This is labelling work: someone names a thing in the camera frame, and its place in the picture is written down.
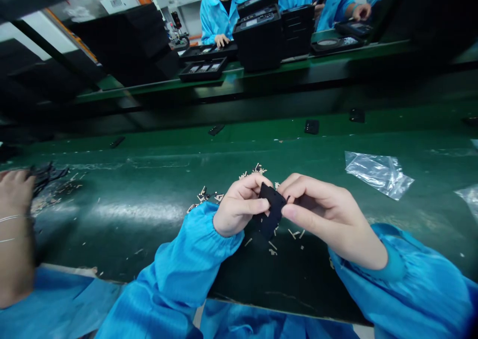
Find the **elastic cuff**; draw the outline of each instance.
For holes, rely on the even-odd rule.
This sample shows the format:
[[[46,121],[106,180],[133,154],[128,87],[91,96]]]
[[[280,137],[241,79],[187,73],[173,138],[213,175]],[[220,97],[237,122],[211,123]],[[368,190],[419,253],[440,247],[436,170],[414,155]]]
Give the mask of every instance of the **elastic cuff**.
[[[379,279],[387,282],[396,282],[402,280],[406,275],[406,267],[400,252],[387,240],[383,240],[382,243],[387,249],[388,253],[388,262],[385,268],[381,270],[371,270],[352,263],[353,267],[355,270],[369,275],[373,279]]]

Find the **black electronic part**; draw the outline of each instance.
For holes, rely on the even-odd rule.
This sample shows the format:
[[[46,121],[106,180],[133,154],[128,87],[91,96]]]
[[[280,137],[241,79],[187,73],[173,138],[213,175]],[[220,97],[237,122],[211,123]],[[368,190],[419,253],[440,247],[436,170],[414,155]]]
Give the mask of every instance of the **black electronic part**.
[[[319,133],[319,121],[318,120],[306,120],[305,121],[305,133],[317,135]]]
[[[266,240],[271,240],[274,236],[274,230],[282,219],[282,208],[287,201],[275,189],[262,183],[260,186],[259,198],[265,198],[269,201],[269,216],[265,213],[252,216],[260,228],[260,233]]]
[[[351,109],[349,120],[352,122],[365,123],[365,112],[362,109]]]
[[[223,128],[224,125],[216,125],[211,130],[209,130],[208,134],[211,136],[216,136]]]
[[[211,67],[210,64],[206,64],[206,65],[203,65],[201,67],[201,69],[198,70],[198,73],[204,73],[204,72],[207,72],[209,70],[209,68]]]
[[[118,137],[115,141],[113,141],[110,144],[110,148],[118,147],[118,145],[121,144],[124,141],[124,139],[126,139],[126,137],[124,137],[124,136]]]
[[[355,20],[337,23],[335,29],[342,35],[354,35],[359,38],[367,38],[373,31],[370,24]]]
[[[261,9],[278,3],[279,0],[246,0],[244,3],[238,4],[238,14],[242,19]]]

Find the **factory workstation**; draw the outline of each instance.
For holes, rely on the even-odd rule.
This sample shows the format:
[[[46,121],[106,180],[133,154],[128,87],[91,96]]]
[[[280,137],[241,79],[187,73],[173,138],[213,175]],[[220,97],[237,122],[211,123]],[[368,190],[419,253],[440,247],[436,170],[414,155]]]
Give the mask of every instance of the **factory workstation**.
[[[478,338],[476,0],[0,0],[0,338]]]

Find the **black component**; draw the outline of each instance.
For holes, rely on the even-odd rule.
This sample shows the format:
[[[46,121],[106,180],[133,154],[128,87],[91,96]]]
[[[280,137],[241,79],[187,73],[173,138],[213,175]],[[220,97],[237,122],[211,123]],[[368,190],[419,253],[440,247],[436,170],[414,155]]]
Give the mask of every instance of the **black component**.
[[[38,34],[38,32],[27,22],[24,20],[12,20],[11,23],[28,38],[30,38],[36,45],[46,51],[48,55],[60,63],[67,71],[78,77],[78,79],[80,79],[85,86],[89,87],[93,91],[101,90],[100,87],[96,85],[96,83],[86,73],[68,61],[68,59],[61,52],[59,52],[45,38]]]
[[[246,0],[244,3],[238,4],[239,17],[247,17],[263,8],[278,3],[279,0]]]
[[[373,27],[362,21],[345,21],[335,24],[335,29],[342,35],[355,35],[365,39],[373,31]]]
[[[306,120],[305,121],[305,133],[317,135],[319,133],[319,121],[318,120]]]
[[[349,120],[352,122],[365,122],[365,112],[362,109],[350,110]]]
[[[32,166],[30,168],[30,173],[29,176],[35,176],[35,188],[33,190],[33,197],[35,198],[38,196],[38,194],[48,185],[50,182],[58,180],[59,178],[62,178],[63,176],[66,176],[68,174],[68,171],[70,169],[67,167],[63,170],[57,170],[53,166],[52,162],[49,162],[48,164],[35,168],[35,166]]]
[[[126,139],[126,137],[124,136],[120,136],[118,137],[115,141],[113,141],[111,144],[110,144],[110,148],[116,148],[118,147],[119,144],[121,144],[124,139]]]
[[[316,56],[337,53],[340,51],[360,48],[364,45],[364,41],[349,35],[341,38],[322,39],[317,43],[312,43],[312,54]]]
[[[238,22],[233,37],[239,48],[239,61],[248,72],[276,69],[283,54],[284,35],[279,7],[273,12]]]
[[[478,117],[465,117],[462,121],[471,127],[478,127]]]
[[[179,78],[183,82],[217,80],[223,74],[227,64],[227,58],[193,62],[179,73]]]
[[[265,213],[252,216],[253,220],[257,221],[260,228],[260,233],[266,240],[270,240],[274,235],[274,230],[282,219],[282,207],[287,203],[285,199],[272,187],[262,183],[260,186],[259,198],[265,198],[269,201],[269,216]]]
[[[224,125],[216,125],[214,126],[211,130],[209,130],[209,135],[211,136],[216,136],[222,129],[224,128]]]
[[[179,55],[169,47],[161,12],[154,4],[74,23],[70,28],[125,86],[169,80],[177,74]]]
[[[281,18],[285,38],[282,58],[309,54],[310,39],[315,29],[314,6],[305,4],[285,10]]]
[[[181,21],[179,20],[178,12],[172,12],[171,16],[173,17],[174,27],[176,29],[181,29],[183,25],[181,24]]]

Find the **black plastic tray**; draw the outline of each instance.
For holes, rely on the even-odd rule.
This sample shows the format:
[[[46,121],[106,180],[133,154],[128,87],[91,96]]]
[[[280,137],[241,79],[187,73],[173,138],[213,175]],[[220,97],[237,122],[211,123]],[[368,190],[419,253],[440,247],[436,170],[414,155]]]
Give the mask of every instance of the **black plastic tray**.
[[[195,66],[199,66],[199,69],[205,65],[213,65],[213,64],[220,64],[219,67],[214,70],[208,70],[205,72],[195,72],[195,73],[190,73],[189,71],[191,68]],[[211,60],[203,60],[203,61],[198,61],[198,62],[193,62],[190,63],[186,66],[186,68],[179,73],[179,78],[183,82],[188,82],[188,81],[205,81],[205,80],[217,80],[221,77],[223,74],[223,70],[228,64],[228,59],[227,58],[218,58],[218,59],[211,59]]]
[[[201,54],[205,49],[210,49],[209,52]],[[238,56],[238,46],[233,41],[229,42],[224,48],[218,49],[215,44],[199,45],[190,47],[180,57],[182,64],[192,61],[213,60],[219,58],[227,58],[229,61],[234,61]]]

